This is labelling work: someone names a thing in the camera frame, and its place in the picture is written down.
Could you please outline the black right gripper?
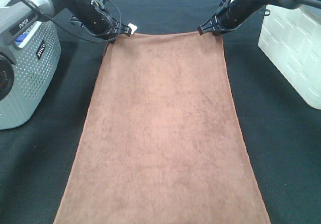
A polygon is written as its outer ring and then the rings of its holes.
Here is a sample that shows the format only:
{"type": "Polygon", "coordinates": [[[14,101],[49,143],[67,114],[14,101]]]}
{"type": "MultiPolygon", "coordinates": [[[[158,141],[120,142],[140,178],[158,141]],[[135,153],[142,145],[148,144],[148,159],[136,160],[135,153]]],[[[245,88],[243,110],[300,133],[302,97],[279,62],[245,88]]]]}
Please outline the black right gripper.
{"type": "Polygon", "coordinates": [[[198,26],[198,32],[219,36],[234,31],[263,5],[262,0],[222,0],[214,15],[198,26]]]}

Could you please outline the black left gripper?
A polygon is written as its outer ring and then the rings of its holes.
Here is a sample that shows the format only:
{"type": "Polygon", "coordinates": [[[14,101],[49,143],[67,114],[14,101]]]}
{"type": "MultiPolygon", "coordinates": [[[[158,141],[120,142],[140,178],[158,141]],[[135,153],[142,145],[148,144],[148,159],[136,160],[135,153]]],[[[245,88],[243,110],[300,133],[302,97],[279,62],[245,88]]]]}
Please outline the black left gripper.
{"type": "Polygon", "coordinates": [[[70,11],[75,18],[97,38],[110,40],[118,35],[132,35],[129,25],[120,23],[113,18],[106,8],[108,0],[73,0],[70,11]]]}

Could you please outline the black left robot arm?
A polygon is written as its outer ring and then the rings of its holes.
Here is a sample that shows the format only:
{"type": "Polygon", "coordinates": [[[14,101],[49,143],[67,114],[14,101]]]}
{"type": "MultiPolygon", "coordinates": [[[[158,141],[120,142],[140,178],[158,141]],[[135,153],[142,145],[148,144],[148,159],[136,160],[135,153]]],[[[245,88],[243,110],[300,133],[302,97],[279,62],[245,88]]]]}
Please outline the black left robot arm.
{"type": "Polygon", "coordinates": [[[11,91],[14,83],[13,65],[16,63],[9,46],[34,22],[53,21],[64,9],[72,14],[71,23],[84,28],[101,43],[113,43],[119,35],[130,36],[134,29],[113,18],[106,8],[111,0],[18,0],[1,14],[1,99],[11,91]]]}

